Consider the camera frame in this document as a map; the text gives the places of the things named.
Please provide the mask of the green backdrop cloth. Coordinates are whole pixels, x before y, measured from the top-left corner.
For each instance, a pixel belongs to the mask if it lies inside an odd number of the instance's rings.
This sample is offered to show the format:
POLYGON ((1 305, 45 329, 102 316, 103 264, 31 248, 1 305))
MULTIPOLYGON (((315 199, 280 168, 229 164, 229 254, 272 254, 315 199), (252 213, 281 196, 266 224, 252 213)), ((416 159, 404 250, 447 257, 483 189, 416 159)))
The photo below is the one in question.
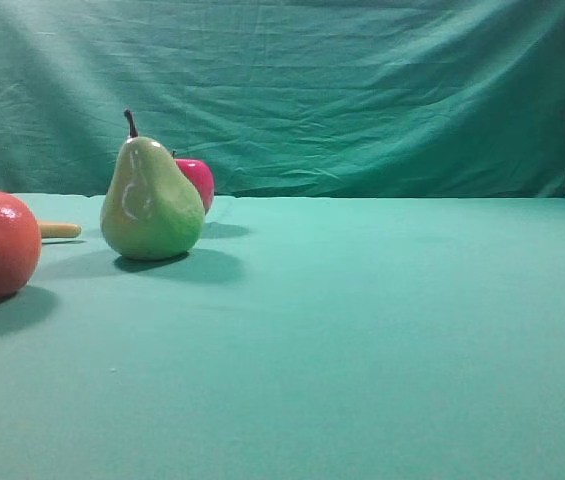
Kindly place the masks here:
POLYGON ((565 196, 565 1, 0 1, 0 189, 127 135, 235 196, 565 196))

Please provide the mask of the red apple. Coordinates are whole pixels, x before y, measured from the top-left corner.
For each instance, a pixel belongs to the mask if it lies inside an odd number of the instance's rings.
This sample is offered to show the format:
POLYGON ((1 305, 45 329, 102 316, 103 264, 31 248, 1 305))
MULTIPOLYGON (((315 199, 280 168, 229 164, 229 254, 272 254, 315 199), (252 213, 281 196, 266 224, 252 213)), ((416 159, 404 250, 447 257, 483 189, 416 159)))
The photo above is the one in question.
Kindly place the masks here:
POLYGON ((180 158, 175 150, 171 151, 171 156, 182 173, 198 191, 205 213, 208 213, 215 196, 215 181, 211 169, 202 160, 180 158))

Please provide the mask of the green table cloth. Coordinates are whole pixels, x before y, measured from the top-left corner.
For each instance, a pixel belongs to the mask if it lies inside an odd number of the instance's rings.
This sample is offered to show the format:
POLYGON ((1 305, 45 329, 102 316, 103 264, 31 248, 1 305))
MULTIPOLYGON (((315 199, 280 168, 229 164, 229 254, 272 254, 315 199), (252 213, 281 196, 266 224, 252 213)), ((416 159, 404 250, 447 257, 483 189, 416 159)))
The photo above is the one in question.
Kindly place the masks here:
POLYGON ((135 263, 97 197, 0 303, 0 479, 565 479, 565 199, 220 197, 135 263))

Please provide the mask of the yellow-orange banana tip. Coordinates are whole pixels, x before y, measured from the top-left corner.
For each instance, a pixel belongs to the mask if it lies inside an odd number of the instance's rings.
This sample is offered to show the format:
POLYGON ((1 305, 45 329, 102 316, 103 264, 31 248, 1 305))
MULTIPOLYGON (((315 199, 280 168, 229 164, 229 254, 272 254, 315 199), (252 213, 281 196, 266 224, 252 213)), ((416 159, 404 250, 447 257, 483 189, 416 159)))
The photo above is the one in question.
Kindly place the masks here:
POLYGON ((38 227, 42 238, 77 238, 82 228, 71 223, 39 222, 38 227))

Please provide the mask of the green pear with brown stem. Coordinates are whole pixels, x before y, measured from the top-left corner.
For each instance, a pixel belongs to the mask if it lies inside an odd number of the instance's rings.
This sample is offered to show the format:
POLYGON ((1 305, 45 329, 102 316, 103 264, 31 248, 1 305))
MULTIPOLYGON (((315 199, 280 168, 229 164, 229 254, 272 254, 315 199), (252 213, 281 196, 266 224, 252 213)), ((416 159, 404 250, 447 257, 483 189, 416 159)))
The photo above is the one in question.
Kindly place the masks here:
POLYGON ((100 231, 120 256, 162 261, 187 254, 200 238, 205 209, 194 184, 157 140, 139 133, 125 109, 119 148, 100 212, 100 231))

